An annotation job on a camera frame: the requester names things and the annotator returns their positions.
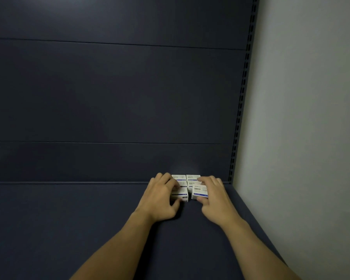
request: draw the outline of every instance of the blue stripe on box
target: blue stripe on box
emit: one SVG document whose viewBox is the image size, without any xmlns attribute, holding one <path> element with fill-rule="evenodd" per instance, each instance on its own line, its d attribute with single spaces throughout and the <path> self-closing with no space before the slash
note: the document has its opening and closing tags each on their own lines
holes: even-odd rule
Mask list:
<svg viewBox="0 0 350 280">
<path fill-rule="evenodd" d="M 207 196 L 207 197 L 208 197 L 207 194 L 201 194 L 201 193 L 194 193 L 194 195 L 195 195 L 195 196 Z"/>
</svg>

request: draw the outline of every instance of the bare skin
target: bare skin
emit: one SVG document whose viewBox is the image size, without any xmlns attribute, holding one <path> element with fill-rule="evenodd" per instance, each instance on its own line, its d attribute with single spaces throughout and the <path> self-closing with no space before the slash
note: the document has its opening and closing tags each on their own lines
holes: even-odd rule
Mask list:
<svg viewBox="0 0 350 280">
<path fill-rule="evenodd" d="M 231 243 L 246 280 L 300 279 L 253 233 L 236 211 L 221 179 L 201 177 L 209 199 L 197 198 L 203 214 L 219 225 Z M 71 277 L 71 280 L 131 280 L 144 249 L 151 226 L 171 219 L 179 209 L 178 199 L 171 206 L 169 199 L 178 182 L 169 173 L 152 178 L 136 210 L 112 239 L 96 251 Z"/>
<path fill-rule="evenodd" d="M 211 222 L 219 225 L 231 243 L 235 256 L 246 280 L 300 279 L 287 267 L 250 229 L 236 211 L 222 180 L 200 177 L 207 187 L 209 198 L 198 197 L 202 213 Z"/>
</svg>

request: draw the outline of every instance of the gray wall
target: gray wall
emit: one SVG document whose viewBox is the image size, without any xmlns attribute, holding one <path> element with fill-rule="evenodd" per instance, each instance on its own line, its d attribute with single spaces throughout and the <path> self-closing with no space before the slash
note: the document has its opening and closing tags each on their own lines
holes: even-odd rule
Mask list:
<svg viewBox="0 0 350 280">
<path fill-rule="evenodd" d="M 234 186 L 303 279 L 350 279 L 350 0 L 261 0 Z"/>
</svg>

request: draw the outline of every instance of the small white box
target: small white box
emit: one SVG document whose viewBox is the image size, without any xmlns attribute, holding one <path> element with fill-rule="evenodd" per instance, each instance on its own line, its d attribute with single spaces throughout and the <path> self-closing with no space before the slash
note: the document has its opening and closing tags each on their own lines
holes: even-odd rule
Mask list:
<svg viewBox="0 0 350 280">
<path fill-rule="evenodd" d="M 181 187 L 187 186 L 187 178 L 186 175 L 171 175 L 175 180 L 178 181 Z"/>
<path fill-rule="evenodd" d="M 200 185 L 201 182 L 197 180 L 197 178 L 201 177 L 200 175 L 186 175 L 187 178 L 187 186 L 188 192 L 192 192 L 193 185 Z"/>
<path fill-rule="evenodd" d="M 192 188 L 192 199 L 197 199 L 198 196 L 209 198 L 207 187 L 205 185 L 194 185 Z"/>
<path fill-rule="evenodd" d="M 180 186 L 180 188 L 173 188 L 171 191 L 171 199 L 180 198 L 182 201 L 188 201 L 188 190 L 187 186 Z"/>
</svg>

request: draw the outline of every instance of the forearm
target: forearm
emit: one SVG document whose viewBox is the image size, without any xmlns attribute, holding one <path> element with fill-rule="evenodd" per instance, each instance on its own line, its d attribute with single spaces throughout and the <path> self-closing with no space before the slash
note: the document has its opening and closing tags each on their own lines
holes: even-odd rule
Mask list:
<svg viewBox="0 0 350 280">
<path fill-rule="evenodd" d="M 96 251 L 70 280 L 131 280 L 144 249 L 153 221 L 134 212 L 113 238 Z"/>
<path fill-rule="evenodd" d="M 246 280 L 300 279 L 257 238 L 245 221 L 222 229 L 232 245 Z"/>
</svg>

